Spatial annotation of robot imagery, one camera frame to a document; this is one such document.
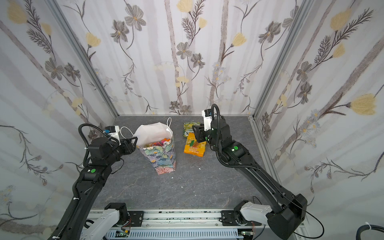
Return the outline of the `Fox's fruits candy bag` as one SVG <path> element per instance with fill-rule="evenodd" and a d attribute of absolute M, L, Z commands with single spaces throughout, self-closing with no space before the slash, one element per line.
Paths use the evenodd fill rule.
<path fill-rule="evenodd" d="M 149 147 L 163 147 L 164 145 L 166 145 L 170 141 L 171 141 L 171 139 L 164 138 L 164 139 L 162 139 L 160 141 L 157 141 L 157 142 L 154 142 L 154 143 L 150 143 L 150 144 L 146 144 L 145 148 L 149 148 Z"/>

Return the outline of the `floral paper gift bag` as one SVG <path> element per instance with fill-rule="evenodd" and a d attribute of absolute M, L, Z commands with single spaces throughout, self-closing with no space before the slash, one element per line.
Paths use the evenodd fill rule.
<path fill-rule="evenodd" d="M 171 129 L 172 118 L 168 118 L 165 124 L 154 123 L 140 125 L 133 134 L 137 137 L 137 149 L 150 162 L 158 175 L 167 174 L 176 170 L 176 150 L 174 133 Z M 163 147 L 145 148 L 146 144 L 160 141 L 164 138 L 171 139 Z"/>

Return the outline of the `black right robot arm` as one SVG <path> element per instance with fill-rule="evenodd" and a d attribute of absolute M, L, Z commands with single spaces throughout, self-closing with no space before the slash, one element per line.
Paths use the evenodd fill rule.
<path fill-rule="evenodd" d="M 239 226 L 259 223 L 269 227 L 280 239 L 289 239 L 309 215 L 307 199 L 284 188 L 243 144 L 233 140 L 230 126 L 216 104 L 203 110 L 202 116 L 203 124 L 193 126 L 196 140 L 209 144 L 222 166 L 243 174 L 268 202 L 262 205 L 244 200 L 234 208 L 231 217 L 222 216 L 222 223 Z"/>

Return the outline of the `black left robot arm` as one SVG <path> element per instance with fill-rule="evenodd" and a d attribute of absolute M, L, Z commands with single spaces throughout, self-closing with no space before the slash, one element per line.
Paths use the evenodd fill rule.
<path fill-rule="evenodd" d="M 83 133 L 84 127 L 99 131 L 102 136 L 91 143 Z M 79 240 L 89 212 L 112 174 L 112 165 L 122 156 L 132 154 L 136 149 L 137 137 L 118 140 L 112 134 L 117 127 L 108 126 L 105 130 L 92 124 L 81 124 L 78 132 L 86 145 L 83 160 L 84 168 L 72 186 L 73 198 L 59 224 L 49 237 L 50 240 Z"/>

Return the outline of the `yellow mango snack bag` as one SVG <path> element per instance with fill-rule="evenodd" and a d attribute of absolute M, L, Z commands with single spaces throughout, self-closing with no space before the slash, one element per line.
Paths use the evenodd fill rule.
<path fill-rule="evenodd" d="M 184 148 L 184 153 L 189 155 L 194 155 L 198 157 L 203 157 L 206 151 L 207 142 L 197 142 L 195 134 L 189 133 L 187 136 L 187 141 Z"/>

